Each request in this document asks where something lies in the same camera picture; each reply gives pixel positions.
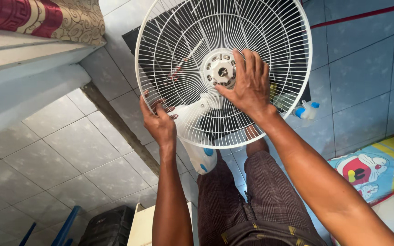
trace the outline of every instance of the red and gold fabric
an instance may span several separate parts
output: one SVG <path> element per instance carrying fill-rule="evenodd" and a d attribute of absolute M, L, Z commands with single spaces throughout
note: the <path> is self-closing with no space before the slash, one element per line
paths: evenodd
<path fill-rule="evenodd" d="M 0 0 L 0 30 L 99 45 L 99 0 Z"/>

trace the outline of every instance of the black speaker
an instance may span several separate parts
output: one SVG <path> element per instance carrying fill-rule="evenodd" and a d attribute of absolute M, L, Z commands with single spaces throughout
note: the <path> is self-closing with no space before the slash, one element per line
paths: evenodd
<path fill-rule="evenodd" d="M 134 210 L 123 205 L 93 217 L 79 246 L 126 246 Z"/>

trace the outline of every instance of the cartoon print fabric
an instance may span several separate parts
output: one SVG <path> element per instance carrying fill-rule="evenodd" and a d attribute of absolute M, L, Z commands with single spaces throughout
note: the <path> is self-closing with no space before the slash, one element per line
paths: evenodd
<path fill-rule="evenodd" d="M 369 203 L 394 191 L 394 137 L 328 162 Z"/>

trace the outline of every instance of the brown shorts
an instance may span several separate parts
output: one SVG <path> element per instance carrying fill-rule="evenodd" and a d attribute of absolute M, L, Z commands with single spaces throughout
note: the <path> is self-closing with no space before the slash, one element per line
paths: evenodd
<path fill-rule="evenodd" d="M 299 195 L 269 153 L 256 152 L 244 164 L 248 203 L 235 187 L 233 175 L 219 151 L 217 155 L 216 167 L 197 179 L 201 246 L 225 245 L 222 233 L 251 220 L 292 226 L 310 233 L 326 245 L 315 230 Z M 271 245 L 286 244 L 273 242 Z"/>

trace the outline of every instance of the white wire grille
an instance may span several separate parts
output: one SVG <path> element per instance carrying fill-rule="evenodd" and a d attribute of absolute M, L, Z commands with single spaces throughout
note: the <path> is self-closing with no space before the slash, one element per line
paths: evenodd
<path fill-rule="evenodd" d="M 147 104 L 163 98 L 169 112 L 192 105 L 202 93 L 214 102 L 211 109 L 192 107 L 179 115 L 182 140 L 233 148 L 265 136 L 204 75 L 208 56 L 220 50 L 232 53 L 233 48 L 257 51 L 269 64 L 271 102 L 286 118 L 311 67 L 311 33 L 298 0 L 157 0 L 147 13 L 135 52 L 139 88 L 142 94 L 150 91 Z"/>

